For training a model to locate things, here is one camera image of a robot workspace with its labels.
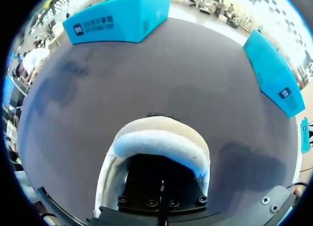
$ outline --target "person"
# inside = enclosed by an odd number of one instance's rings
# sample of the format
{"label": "person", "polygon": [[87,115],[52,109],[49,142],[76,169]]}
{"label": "person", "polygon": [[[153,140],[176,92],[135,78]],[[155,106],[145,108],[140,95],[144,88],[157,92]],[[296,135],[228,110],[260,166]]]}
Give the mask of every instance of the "person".
{"label": "person", "polygon": [[228,7],[227,12],[231,14],[234,10],[235,10],[234,5],[231,3],[230,6]]}
{"label": "person", "polygon": [[192,2],[192,4],[190,4],[189,6],[196,6],[196,1],[195,0],[189,0],[190,2]]}
{"label": "person", "polygon": [[225,4],[224,4],[224,0],[221,0],[216,6],[215,14],[219,15],[223,9],[225,9]]}
{"label": "person", "polygon": [[23,54],[19,54],[18,56],[18,62],[19,63],[22,63],[23,62],[23,59],[24,57],[27,55],[27,52],[24,52]]}
{"label": "person", "polygon": [[23,59],[22,68],[27,72],[26,82],[33,81],[41,71],[50,55],[50,50],[46,48],[36,48],[30,51]]}

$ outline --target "equipment on table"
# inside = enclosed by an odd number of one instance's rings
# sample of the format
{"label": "equipment on table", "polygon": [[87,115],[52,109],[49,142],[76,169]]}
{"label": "equipment on table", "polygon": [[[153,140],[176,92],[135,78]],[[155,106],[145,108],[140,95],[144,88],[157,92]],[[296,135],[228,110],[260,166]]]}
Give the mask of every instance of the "equipment on table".
{"label": "equipment on table", "polygon": [[212,12],[213,0],[204,0],[200,5],[200,12],[206,13],[208,15]]}
{"label": "equipment on table", "polygon": [[231,18],[227,18],[226,24],[237,29],[239,25],[239,21],[240,21],[239,17],[237,17],[236,14],[232,14]]}

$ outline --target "dark gray mat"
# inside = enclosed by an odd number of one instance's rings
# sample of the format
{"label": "dark gray mat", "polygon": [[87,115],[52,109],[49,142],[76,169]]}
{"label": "dark gray mat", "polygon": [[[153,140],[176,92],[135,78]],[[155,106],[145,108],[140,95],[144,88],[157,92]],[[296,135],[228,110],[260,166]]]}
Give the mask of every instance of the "dark gray mat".
{"label": "dark gray mat", "polygon": [[295,119],[259,91],[242,47],[169,19],[140,44],[65,43],[50,58],[18,134],[32,185],[76,217],[90,217],[115,134],[149,112],[178,117],[205,138],[212,213],[231,215],[293,179]]}

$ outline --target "table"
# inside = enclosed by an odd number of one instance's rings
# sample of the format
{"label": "table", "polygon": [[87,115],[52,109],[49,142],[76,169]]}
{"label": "table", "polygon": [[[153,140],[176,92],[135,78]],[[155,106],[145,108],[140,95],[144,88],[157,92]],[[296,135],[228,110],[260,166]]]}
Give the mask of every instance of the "table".
{"label": "table", "polygon": [[64,43],[24,104],[18,151],[34,188],[74,216],[92,216],[115,134],[158,112],[197,130],[210,149],[209,210],[230,216],[292,182],[295,118],[259,90],[243,48],[169,18],[143,42]]}

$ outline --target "screw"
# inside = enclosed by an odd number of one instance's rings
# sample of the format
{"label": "screw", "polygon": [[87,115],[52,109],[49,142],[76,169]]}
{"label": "screw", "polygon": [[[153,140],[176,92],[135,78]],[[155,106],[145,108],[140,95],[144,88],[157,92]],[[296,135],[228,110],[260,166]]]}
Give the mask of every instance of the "screw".
{"label": "screw", "polygon": [[270,211],[271,211],[272,213],[277,213],[278,210],[279,210],[278,205],[272,205],[272,206],[270,207]]}
{"label": "screw", "polygon": [[270,201],[270,198],[269,198],[268,196],[265,196],[265,197],[263,197],[263,198],[261,199],[261,203],[262,203],[263,205],[267,205],[267,204],[269,203],[269,201]]}
{"label": "screw", "polygon": [[153,200],[153,199],[148,200],[147,203],[146,203],[146,205],[147,205],[148,207],[156,207],[156,206],[157,206],[157,201],[156,201],[156,200]]}
{"label": "screw", "polygon": [[118,200],[118,203],[126,203],[127,202],[127,198],[125,196],[119,196],[117,200]]}
{"label": "screw", "polygon": [[200,205],[205,205],[207,203],[207,197],[206,196],[201,196],[198,198],[198,203]]}
{"label": "screw", "polygon": [[171,200],[171,201],[168,203],[168,206],[169,206],[169,207],[172,207],[172,208],[176,208],[176,207],[179,206],[179,201]]}

